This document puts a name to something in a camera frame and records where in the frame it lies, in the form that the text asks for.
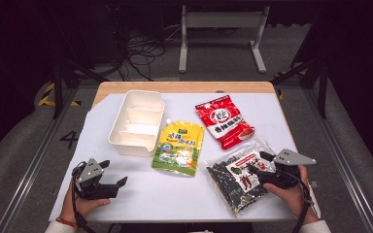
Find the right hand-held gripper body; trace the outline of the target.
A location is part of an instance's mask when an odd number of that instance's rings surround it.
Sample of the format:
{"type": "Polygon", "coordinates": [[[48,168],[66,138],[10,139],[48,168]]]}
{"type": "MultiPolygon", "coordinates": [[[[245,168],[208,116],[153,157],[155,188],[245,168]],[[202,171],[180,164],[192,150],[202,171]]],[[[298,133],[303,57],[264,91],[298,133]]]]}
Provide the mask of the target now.
{"type": "Polygon", "coordinates": [[[270,162],[275,165],[275,170],[273,172],[261,171],[257,177],[261,184],[272,183],[282,189],[288,189],[298,184],[300,181],[298,165],[317,163],[316,159],[289,149],[283,149],[273,155],[274,159],[270,162]]]}

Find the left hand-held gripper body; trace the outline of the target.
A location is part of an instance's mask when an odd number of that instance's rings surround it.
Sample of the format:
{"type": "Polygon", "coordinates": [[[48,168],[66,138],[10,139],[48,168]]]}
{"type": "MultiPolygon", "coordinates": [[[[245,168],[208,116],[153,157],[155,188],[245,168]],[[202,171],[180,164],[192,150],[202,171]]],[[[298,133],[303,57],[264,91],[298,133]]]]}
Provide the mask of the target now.
{"type": "Polygon", "coordinates": [[[117,197],[119,190],[117,183],[102,184],[100,182],[103,173],[104,169],[94,158],[90,158],[88,162],[81,162],[73,169],[74,188],[82,199],[96,200],[117,197]]]}

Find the clear bag of dried seaweed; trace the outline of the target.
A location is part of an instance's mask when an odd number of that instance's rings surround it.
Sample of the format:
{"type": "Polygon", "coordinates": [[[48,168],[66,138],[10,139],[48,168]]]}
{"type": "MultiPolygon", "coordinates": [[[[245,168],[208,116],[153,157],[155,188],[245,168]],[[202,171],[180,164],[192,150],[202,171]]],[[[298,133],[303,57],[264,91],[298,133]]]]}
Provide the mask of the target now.
{"type": "Polygon", "coordinates": [[[256,137],[205,164],[208,179],[217,187],[231,213],[237,217],[267,193],[256,173],[248,169],[248,165],[252,165],[260,171],[275,171],[275,164],[260,156],[262,151],[275,153],[267,142],[256,137]]]}

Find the white plastic storage box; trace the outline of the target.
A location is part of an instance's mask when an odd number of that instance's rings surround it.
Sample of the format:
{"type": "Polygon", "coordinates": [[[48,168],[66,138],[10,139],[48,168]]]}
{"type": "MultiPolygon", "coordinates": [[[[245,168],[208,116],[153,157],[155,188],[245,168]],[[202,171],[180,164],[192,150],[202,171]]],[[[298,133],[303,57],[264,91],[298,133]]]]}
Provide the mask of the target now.
{"type": "Polygon", "coordinates": [[[127,91],[110,131],[109,143],[119,154],[152,156],[164,109],[159,92],[127,91]]]}

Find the red snack packet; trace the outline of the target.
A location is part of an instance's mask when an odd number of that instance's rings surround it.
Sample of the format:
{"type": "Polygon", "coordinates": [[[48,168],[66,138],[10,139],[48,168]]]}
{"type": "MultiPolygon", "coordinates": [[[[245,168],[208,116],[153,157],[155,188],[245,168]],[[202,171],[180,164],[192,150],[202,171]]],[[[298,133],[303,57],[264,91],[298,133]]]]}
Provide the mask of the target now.
{"type": "Polygon", "coordinates": [[[255,133],[229,95],[196,105],[195,110],[223,150],[250,139],[255,133]]]}

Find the person's right hand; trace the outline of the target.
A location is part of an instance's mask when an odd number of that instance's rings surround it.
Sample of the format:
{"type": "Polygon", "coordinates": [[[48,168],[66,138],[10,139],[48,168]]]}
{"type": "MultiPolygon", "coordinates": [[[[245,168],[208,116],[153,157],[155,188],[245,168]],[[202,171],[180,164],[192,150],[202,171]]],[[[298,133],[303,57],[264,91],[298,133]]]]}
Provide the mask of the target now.
{"type": "MultiPolygon", "coordinates": [[[[298,165],[298,168],[300,170],[301,181],[303,181],[304,184],[307,184],[308,173],[306,167],[303,165],[298,165]]],[[[288,189],[281,189],[273,185],[272,183],[265,183],[263,187],[266,188],[269,192],[281,198],[281,200],[283,200],[287,204],[290,211],[297,218],[301,217],[301,213],[304,207],[304,192],[301,184],[288,189]]],[[[320,219],[312,210],[312,208],[309,207],[306,216],[304,217],[303,224],[309,224],[317,222],[319,220],[320,219]]]]}

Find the person's left hand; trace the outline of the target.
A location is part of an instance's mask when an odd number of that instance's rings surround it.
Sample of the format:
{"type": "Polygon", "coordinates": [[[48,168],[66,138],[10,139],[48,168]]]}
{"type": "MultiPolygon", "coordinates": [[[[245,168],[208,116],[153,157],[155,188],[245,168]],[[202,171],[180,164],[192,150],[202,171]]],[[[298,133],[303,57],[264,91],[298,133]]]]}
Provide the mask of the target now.
{"type": "Polygon", "coordinates": [[[65,194],[59,217],[66,221],[75,223],[75,212],[80,213],[83,217],[87,217],[90,212],[107,206],[110,203],[111,201],[109,199],[85,200],[80,197],[73,199],[72,191],[68,190],[65,194]]]}

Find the white table mat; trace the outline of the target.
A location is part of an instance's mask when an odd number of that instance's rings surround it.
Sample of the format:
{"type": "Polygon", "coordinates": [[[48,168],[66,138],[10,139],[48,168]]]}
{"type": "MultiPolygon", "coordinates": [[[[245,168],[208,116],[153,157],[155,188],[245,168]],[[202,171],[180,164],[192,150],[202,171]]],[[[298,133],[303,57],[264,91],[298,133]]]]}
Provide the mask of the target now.
{"type": "MultiPolygon", "coordinates": [[[[200,123],[194,106],[224,93],[162,93],[166,119],[200,123]]],[[[265,140],[276,152],[297,150],[288,129],[278,98],[273,93],[230,93],[244,120],[255,127],[255,135],[265,140]]],[[[109,142],[110,131],[124,94],[110,94],[86,115],[84,129],[59,189],[49,220],[60,214],[71,173],[80,162],[91,157],[109,159],[101,183],[116,183],[128,177],[118,197],[111,204],[97,209],[86,220],[91,222],[231,222],[273,221],[294,219],[281,199],[266,194],[235,217],[223,201],[216,186],[207,178],[204,162],[228,154],[206,130],[198,169],[194,178],[152,168],[152,158],[121,155],[109,142]]]]}

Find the yellow spout pouch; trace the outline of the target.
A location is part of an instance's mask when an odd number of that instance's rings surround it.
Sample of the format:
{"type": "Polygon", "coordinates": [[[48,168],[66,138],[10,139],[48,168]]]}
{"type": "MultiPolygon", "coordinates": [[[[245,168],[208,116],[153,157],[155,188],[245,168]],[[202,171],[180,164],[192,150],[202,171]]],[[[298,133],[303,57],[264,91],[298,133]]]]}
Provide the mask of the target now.
{"type": "Polygon", "coordinates": [[[188,177],[194,177],[204,139],[202,125],[167,120],[153,155],[152,167],[188,177]]]}

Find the black metal stand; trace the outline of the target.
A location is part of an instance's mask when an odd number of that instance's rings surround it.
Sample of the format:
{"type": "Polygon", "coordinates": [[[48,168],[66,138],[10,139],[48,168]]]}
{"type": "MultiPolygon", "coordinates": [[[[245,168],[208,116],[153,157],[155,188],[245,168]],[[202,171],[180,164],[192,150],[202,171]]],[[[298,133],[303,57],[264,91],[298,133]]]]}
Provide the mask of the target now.
{"type": "Polygon", "coordinates": [[[59,58],[55,61],[53,67],[53,82],[54,82],[54,98],[55,98],[55,110],[53,119],[57,119],[64,107],[63,100],[63,85],[66,84],[69,88],[77,89],[80,81],[75,71],[78,70],[84,75],[88,76],[99,83],[106,82],[107,79],[102,76],[86,69],[84,66],[79,65],[73,61],[65,58],[59,58]]]}
{"type": "Polygon", "coordinates": [[[282,83],[289,78],[295,76],[301,71],[306,71],[305,75],[300,81],[300,86],[305,89],[311,89],[316,82],[319,82],[318,91],[318,110],[322,118],[326,118],[325,114],[325,103],[326,103],[326,91],[328,83],[328,69],[325,62],[321,59],[312,59],[307,62],[303,62],[282,75],[275,77],[270,81],[273,85],[282,83]]]}

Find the yellow black hazard tape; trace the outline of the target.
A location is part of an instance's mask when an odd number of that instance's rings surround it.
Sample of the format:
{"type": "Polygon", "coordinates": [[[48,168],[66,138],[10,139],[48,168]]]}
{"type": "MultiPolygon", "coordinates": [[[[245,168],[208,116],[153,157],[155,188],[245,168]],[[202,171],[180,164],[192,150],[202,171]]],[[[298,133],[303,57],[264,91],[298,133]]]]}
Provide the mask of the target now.
{"type": "Polygon", "coordinates": [[[54,82],[50,82],[46,87],[43,96],[38,102],[39,106],[55,106],[56,103],[54,100],[50,100],[51,92],[54,90],[54,82]]]}

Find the wooden table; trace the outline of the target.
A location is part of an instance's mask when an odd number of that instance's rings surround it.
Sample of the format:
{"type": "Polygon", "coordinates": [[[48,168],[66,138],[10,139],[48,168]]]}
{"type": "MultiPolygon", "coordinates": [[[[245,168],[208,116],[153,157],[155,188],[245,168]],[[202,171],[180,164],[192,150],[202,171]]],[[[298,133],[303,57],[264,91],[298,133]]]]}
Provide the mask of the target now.
{"type": "Polygon", "coordinates": [[[125,94],[132,89],[162,93],[273,93],[269,82],[106,82],[98,87],[93,107],[110,94],[125,94]]]}

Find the aluminium floor rail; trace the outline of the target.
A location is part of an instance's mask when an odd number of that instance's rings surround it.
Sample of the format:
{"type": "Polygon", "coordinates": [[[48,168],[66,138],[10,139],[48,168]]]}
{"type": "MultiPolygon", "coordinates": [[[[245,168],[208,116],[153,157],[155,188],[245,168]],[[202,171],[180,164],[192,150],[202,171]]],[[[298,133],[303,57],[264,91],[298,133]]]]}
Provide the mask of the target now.
{"type": "Polygon", "coordinates": [[[20,208],[22,207],[33,183],[36,180],[36,177],[38,176],[54,134],[59,127],[60,122],[63,120],[67,110],[69,109],[69,106],[76,93],[77,89],[75,88],[67,89],[65,91],[65,96],[61,98],[61,101],[56,102],[56,106],[60,108],[60,111],[58,112],[56,118],[53,118],[50,121],[49,127],[42,142],[35,152],[23,177],[21,178],[10,204],[0,219],[0,233],[8,233],[14,224],[17,214],[19,213],[20,208]]]}
{"type": "Polygon", "coordinates": [[[365,197],[360,184],[358,183],[356,176],[348,163],[342,149],[336,140],[336,137],[331,130],[331,127],[327,120],[322,117],[318,109],[318,100],[316,99],[314,92],[310,89],[304,90],[305,98],[307,99],[310,107],[312,108],[316,119],[319,122],[320,128],[329,144],[331,156],[333,157],[334,163],[342,177],[343,183],[346,186],[355,206],[360,215],[361,220],[364,223],[366,231],[373,233],[373,211],[370,207],[367,198],[365,197]]]}

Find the white metal stand frame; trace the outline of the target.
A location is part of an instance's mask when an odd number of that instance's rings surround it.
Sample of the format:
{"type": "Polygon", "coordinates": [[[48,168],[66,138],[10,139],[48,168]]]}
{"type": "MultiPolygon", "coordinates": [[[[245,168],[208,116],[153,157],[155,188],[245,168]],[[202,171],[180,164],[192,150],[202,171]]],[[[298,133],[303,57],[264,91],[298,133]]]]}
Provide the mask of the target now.
{"type": "Polygon", "coordinates": [[[189,12],[182,7],[181,31],[182,43],[179,59],[179,72],[187,71],[187,30],[189,28],[255,28],[255,39],[249,41],[258,72],[264,74],[266,66],[259,45],[263,35],[270,7],[256,12],[189,12]]]}

